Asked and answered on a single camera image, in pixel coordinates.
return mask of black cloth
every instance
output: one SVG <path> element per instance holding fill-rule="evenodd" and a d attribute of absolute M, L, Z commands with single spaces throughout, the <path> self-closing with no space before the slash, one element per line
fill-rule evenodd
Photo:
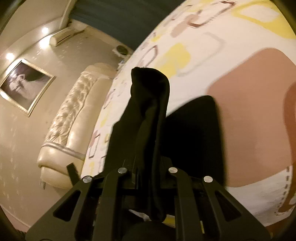
<path fill-rule="evenodd" d="M 152 237 L 174 240 L 175 230 L 161 224 L 166 216 L 166 204 L 160 198 L 160 157 L 169 157 L 175 167 L 190 176 L 210 175 L 224 183 L 215 101 L 210 96 L 202 96 L 166 118 L 169 97 L 166 76 L 155 69 L 136 67 L 131 77 L 131 98 L 113 126 L 104 172 L 119 167 L 137 168 L 144 210 L 143 206 L 134 210 L 146 213 L 153 220 L 142 223 L 141 219 L 127 214 L 123 240 L 145 241 Z"/>

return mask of framed photograph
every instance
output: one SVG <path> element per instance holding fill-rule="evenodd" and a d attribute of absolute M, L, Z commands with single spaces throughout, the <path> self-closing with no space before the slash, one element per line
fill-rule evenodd
<path fill-rule="evenodd" d="M 0 95 L 29 117 L 55 76 L 21 59 L 0 82 Z"/>

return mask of beige wall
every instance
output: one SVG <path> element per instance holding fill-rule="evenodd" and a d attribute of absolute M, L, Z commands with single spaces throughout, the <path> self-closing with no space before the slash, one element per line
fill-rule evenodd
<path fill-rule="evenodd" d="M 32 225 L 64 193 L 49 185 L 39 187 L 36 160 L 51 122 L 80 73 L 90 64 L 105 62 L 116 67 L 113 47 L 80 33 L 63 44 L 44 47 L 41 42 L 21 57 L 56 76 L 30 117 L 0 97 L 0 203 L 28 225 Z"/>
<path fill-rule="evenodd" d="M 26 33 L 63 15 L 68 0 L 26 0 L 0 35 L 0 55 Z"/>

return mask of framed picture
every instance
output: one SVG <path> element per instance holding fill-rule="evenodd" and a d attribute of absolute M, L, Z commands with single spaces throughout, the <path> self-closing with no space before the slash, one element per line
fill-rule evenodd
<path fill-rule="evenodd" d="M 54 78 L 47 71 L 21 59 L 0 82 L 0 95 L 29 117 Z"/>

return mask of recessed spotlight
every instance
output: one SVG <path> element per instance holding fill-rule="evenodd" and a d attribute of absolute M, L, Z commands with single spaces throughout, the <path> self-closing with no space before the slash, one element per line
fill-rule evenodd
<path fill-rule="evenodd" d="M 8 53 L 6 54 L 6 59 L 8 60 L 13 60 L 15 58 L 14 54 L 13 53 Z"/>
<path fill-rule="evenodd" d="M 43 28 L 42 33 L 47 34 L 48 33 L 48 28 Z"/>

